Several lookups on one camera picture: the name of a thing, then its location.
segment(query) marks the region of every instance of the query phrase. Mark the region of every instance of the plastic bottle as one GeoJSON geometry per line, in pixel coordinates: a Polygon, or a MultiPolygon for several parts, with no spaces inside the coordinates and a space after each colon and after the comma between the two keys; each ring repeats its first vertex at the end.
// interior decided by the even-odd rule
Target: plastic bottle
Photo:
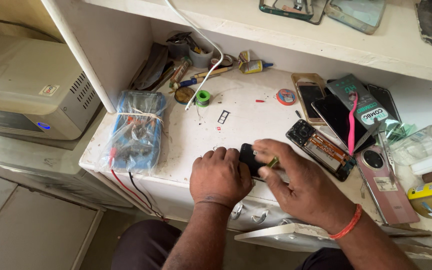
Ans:
{"type": "Polygon", "coordinates": [[[261,72],[263,71],[263,68],[267,68],[270,66],[273,66],[273,64],[271,63],[263,64],[261,60],[254,60],[254,61],[243,63],[243,65],[239,68],[239,70],[241,70],[243,74],[251,74],[251,73],[261,72]]]}
{"type": "Polygon", "coordinates": [[[432,125],[391,145],[393,159],[401,165],[411,165],[432,156],[432,125]]]}

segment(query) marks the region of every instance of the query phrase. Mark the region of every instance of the white cable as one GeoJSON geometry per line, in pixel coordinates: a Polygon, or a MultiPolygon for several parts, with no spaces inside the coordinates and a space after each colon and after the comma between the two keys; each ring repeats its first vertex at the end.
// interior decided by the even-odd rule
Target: white cable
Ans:
{"type": "Polygon", "coordinates": [[[184,21],[186,21],[187,23],[189,23],[189,25],[196,31],[198,32],[198,34],[200,34],[204,39],[206,39],[207,41],[209,41],[209,43],[211,43],[211,45],[213,45],[216,50],[219,51],[219,53],[221,54],[221,59],[219,59],[218,63],[216,63],[215,65],[213,65],[213,67],[209,70],[208,74],[206,75],[206,77],[204,78],[204,80],[201,82],[201,84],[198,87],[198,90],[196,90],[196,93],[191,97],[191,99],[188,102],[188,105],[186,105],[186,107],[184,108],[184,110],[189,110],[189,107],[191,107],[191,104],[193,103],[193,101],[196,98],[196,95],[198,94],[199,90],[201,89],[201,87],[203,87],[203,84],[205,84],[206,80],[208,79],[208,77],[211,75],[211,73],[213,72],[213,70],[218,67],[221,62],[223,62],[224,59],[224,54],[223,51],[221,51],[221,49],[219,48],[218,45],[216,45],[215,43],[213,43],[213,41],[211,41],[209,38],[206,37],[205,34],[203,34],[201,32],[201,30],[199,30],[191,21],[189,21],[188,19],[186,19],[186,17],[184,17],[181,13],[179,13],[179,11],[177,11],[169,2],[169,0],[164,0],[166,2],[166,4],[169,6],[170,9],[172,9],[172,11],[174,11],[174,13],[176,13],[181,19],[183,19],[184,21]]]}

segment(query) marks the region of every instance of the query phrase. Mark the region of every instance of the pink phone back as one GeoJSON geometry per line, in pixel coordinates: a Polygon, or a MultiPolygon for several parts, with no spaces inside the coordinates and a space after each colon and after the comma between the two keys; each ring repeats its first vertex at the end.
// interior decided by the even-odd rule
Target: pink phone back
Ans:
{"type": "MultiPolygon", "coordinates": [[[[373,150],[379,154],[383,152],[381,147],[376,145],[370,146],[365,150],[373,150]]],[[[408,197],[406,197],[406,192],[398,181],[395,181],[394,186],[390,182],[388,183],[390,181],[389,170],[386,164],[379,170],[371,169],[365,164],[362,158],[365,150],[356,153],[355,158],[384,222],[393,225],[420,221],[408,197]]]]}

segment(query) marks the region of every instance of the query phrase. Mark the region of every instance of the orange thread bracelet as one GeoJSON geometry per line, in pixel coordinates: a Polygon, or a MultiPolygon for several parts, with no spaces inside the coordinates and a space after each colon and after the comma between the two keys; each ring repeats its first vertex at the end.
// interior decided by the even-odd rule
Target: orange thread bracelet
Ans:
{"type": "Polygon", "coordinates": [[[336,240],[351,232],[354,226],[356,226],[356,224],[358,223],[358,220],[360,220],[362,211],[363,211],[363,207],[361,206],[361,204],[356,204],[356,212],[354,213],[354,216],[349,222],[349,224],[339,233],[333,235],[330,234],[329,237],[331,239],[336,240]]]}

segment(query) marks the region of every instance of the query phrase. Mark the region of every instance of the pink smartphone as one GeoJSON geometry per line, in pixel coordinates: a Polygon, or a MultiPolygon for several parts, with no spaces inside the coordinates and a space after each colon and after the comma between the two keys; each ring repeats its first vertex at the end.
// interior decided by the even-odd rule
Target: pink smartphone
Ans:
{"type": "Polygon", "coordinates": [[[382,155],[381,147],[373,145],[354,156],[383,221],[389,225],[420,221],[398,181],[391,183],[382,155]]]}

